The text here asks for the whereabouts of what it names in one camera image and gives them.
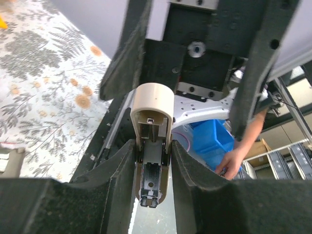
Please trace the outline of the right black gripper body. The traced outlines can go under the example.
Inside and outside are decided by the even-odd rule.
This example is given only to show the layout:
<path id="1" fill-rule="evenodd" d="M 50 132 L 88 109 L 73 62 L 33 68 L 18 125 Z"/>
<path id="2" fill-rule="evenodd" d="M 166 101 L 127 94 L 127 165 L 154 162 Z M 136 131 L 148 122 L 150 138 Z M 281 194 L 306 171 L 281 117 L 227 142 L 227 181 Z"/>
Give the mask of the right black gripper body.
<path id="1" fill-rule="evenodd" d="M 147 39 L 143 83 L 192 98 L 224 98 L 262 23 L 263 0 L 173 0 L 160 41 Z"/>

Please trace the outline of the person's hand in background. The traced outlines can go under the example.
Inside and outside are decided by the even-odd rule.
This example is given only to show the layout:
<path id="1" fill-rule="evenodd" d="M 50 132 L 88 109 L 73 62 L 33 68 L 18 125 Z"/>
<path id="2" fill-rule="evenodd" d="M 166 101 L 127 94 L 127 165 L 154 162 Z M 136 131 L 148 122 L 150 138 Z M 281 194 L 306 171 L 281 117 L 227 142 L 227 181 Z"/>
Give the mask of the person's hand in background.
<path id="1" fill-rule="evenodd" d="M 232 180 L 238 173 L 239 168 L 241 166 L 242 161 L 247 155 L 248 151 L 242 148 L 234 149 L 230 152 L 227 152 L 221 163 L 216 167 L 215 172 L 220 174 L 222 171 L 226 171 L 224 173 L 224 177 L 227 180 Z"/>

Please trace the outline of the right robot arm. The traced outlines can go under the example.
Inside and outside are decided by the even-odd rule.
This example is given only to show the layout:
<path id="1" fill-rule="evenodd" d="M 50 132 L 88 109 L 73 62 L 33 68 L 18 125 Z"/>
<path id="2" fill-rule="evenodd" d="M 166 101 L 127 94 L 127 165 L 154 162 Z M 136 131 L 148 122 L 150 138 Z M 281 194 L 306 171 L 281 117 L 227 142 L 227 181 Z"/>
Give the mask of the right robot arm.
<path id="1" fill-rule="evenodd" d="M 299 0 L 174 0 L 161 40 L 146 37 L 152 1 L 130 0 L 118 49 L 100 84 L 110 100 L 131 91 L 134 103 L 170 108 L 173 127 L 229 118 L 242 136 L 264 108 L 261 89 L 273 72 Z"/>

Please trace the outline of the person's forearm in background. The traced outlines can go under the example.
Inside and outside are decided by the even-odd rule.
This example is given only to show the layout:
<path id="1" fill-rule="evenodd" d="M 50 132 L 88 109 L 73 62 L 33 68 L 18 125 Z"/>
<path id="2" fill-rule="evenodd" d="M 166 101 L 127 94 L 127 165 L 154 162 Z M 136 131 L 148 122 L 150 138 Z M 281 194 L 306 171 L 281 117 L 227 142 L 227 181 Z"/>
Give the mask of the person's forearm in background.
<path id="1" fill-rule="evenodd" d="M 238 150 L 238 155 L 240 157 L 244 158 L 248 154 L 252 145 L 260 135 L 263 129 L 267 111 L 268 109 L 265 109 L 258 113 L 255 116 L 254 120 L 249 123 L 248 127 L 246 128 L 242 140 L 238 142 L 238 146 L 236 147 L 236 149 Z"/>

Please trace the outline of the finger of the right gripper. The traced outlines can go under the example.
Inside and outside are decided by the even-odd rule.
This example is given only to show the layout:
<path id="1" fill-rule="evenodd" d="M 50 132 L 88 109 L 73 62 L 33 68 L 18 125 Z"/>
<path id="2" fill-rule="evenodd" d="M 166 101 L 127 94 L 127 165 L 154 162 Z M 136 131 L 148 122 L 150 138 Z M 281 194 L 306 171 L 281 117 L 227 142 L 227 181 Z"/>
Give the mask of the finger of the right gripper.
<path id="1" fill-rule="evenodd" d="M 232 102 L 229 120 L 232 135 L 241 141 L 249 121 L 254 116 L 256 104 L 262 94 L 262 85 L 276 62 L 286 31 L 292 21 L 299 0 L 268 1 L 260 29 L 249 53 L 249 59 Z"/>
<path id="2" fill-rule="evenodd" d="M 110 100 L 139 86 L 151 0 L 128 1 L 119 45 L 100 84 L 99 98 Z"/>

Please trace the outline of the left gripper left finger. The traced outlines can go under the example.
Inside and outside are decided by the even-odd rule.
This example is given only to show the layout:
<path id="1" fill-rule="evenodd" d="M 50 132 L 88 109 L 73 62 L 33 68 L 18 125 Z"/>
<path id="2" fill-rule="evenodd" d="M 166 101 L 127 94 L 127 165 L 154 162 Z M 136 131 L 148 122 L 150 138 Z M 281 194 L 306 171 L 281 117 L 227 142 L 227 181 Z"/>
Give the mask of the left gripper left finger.
<path id="1" fill-rule="evenodd" d="M 0 181 L 3 234 L 125 234 L 133 205 L 135 141 L 72 183 Z"/>

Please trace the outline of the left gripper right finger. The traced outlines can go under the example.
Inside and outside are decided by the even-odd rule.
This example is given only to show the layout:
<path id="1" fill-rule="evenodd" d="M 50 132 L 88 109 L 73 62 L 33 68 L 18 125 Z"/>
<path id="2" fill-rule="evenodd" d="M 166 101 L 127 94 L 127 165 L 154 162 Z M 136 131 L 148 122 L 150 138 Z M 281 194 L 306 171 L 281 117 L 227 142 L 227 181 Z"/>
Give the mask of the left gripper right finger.
<path id="1" fill-rule="evenodd" d="M 172 142 L 179 234 L 309 234 L 309 180 L 227 180 Z"/>

